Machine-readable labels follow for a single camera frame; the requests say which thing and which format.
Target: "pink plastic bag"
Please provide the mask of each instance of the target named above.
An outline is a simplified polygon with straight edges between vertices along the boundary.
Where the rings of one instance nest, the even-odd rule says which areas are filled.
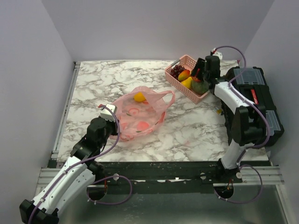
[[[145,101],[134,100],[138,92],[142,92]],[[172,94],[172,99],[169,104],[166,104],[163,97],[169,93]],[[116,117],[120,122],[121,140],[128,141],[158,129],[164,122],[167,108],[174,101],[173,91],[156,93],[146,86],[136,87],[132,92],[118,98],[112,104],[117,106]]]

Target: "pink basket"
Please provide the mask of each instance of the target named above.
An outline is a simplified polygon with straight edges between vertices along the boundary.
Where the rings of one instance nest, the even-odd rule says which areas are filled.
[[[180,90],[185,96],[187,96],[193,103],[198,104],[208,93],[206,92],[203,95],[199,95],[195,92],[193,92],[192,90],[189,90],[188,88],[184,87],[178,80],[176,80],[174,77],[172,77],[170,75],[171,69],[175,66],[175,65],[181,65],[184,66],[185,69],[188,69],[190,71],[192,71],[192,69],[194,68],[196,64],[196,61],[191,58],[188,55],[184,55],[182,57],[180,57],[180,59],[178,59],[177,61],[175,61],[174,63],[172,63],[170,66],[168,66],[165,69],[165,78],[166,80],[173,85],[174,87],[176,87],[178,90]]]

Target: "red label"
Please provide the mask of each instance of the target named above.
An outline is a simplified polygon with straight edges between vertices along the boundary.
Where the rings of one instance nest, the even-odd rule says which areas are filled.
[[[256,91],[255,90],[251,90],[251,94],[253,96],[254,103],[258,104],[258,100],[257,100],[257,97],[256,97]]]

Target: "wall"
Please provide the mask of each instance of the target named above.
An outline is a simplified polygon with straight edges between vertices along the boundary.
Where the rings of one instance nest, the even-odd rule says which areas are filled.
[[[249,45],[273,0],[43,0],[77,61],[204,57]],[[226,59],[239,55],[223,50]]]
[[[20,224],[49,159],[74,64],[40,0],[0,7],[0,219]]]
[[[292,206],[299,221],[299,4],[276,0],[257,31],[245,56],[251,66],[260,66],[271,89],[285,133],[269,148],[279,164]]]

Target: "white marble surface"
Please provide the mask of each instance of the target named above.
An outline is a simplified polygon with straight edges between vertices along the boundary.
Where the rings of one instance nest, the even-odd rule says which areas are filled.
[[[108,104],[137,86],[157,92],[173,90],[176,102],[168,109],[165,124],[157,131],[129,142],[119,142],[99,161],[216,161],[228,148],[224,116],[213,108],[220,100],[208,94],[195,105],[166,82],[169,61],[82,62],[67,117],[58,162],[64,162],[72,147],[86,133],[89,122],[99,115],[99,104]],[[221,74],[237,66],[221,62]],[[106,149],[114,140],[109,140]],[[244,160],[268,160],[264,149],[249,150]]]

